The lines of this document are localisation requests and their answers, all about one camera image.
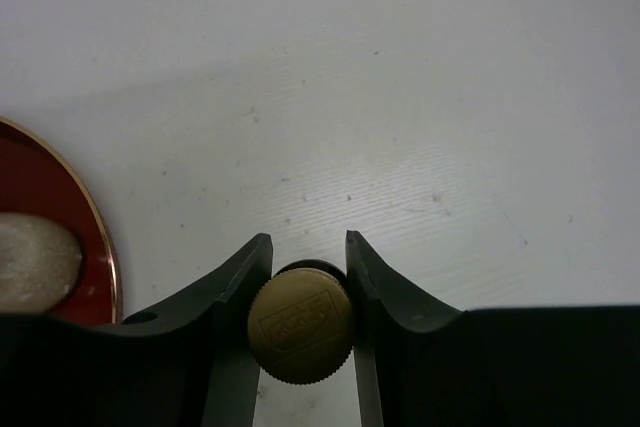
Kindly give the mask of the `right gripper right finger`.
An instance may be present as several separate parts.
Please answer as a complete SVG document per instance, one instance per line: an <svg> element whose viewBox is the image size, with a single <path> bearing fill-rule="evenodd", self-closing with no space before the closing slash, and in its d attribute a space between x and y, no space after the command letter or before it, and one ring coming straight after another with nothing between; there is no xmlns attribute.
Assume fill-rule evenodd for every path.
<svg viewBox="0 0 640 427"><path fill-rule="evenodd" d="M635 426L635 306L458 310L346 235L365 426Z"/></svg>

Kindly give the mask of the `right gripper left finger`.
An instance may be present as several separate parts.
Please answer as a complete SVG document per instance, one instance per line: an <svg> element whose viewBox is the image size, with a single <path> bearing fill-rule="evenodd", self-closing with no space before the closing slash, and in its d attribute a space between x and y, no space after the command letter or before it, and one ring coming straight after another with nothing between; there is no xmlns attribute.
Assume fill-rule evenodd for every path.
<svg viewBox="0 0 640 427"><path fill-rule="evenodd" d="M249 426L259 366L250 305L273 246L253 237L220 267L119 324L1 318L5 426Z"/></svg>

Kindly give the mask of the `small yellow bottle gold cap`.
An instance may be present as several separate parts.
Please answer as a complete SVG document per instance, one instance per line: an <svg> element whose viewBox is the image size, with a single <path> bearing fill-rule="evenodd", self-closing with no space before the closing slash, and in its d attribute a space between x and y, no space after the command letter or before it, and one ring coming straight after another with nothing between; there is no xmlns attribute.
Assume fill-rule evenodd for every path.
<svg viewBox="0 0 640 427"><path fill-rule="evenodd" d="M260 367L281 382L309 385L332 376L355 338L346 275L319 259L285 266L254 297L247 338Z"/></svg>

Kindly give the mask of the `grey-lid white powder shaker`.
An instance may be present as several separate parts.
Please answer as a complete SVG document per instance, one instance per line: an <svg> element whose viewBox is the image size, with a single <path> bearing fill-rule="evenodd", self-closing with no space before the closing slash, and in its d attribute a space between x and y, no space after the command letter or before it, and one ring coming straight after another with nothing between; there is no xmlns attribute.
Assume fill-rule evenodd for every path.
<svg viewBox="0 0 640 427"><path fill-rule="evenodd" d="M81 247L65 227L23 213L1 214L1 311L42 313L74 287Z"/></svg>

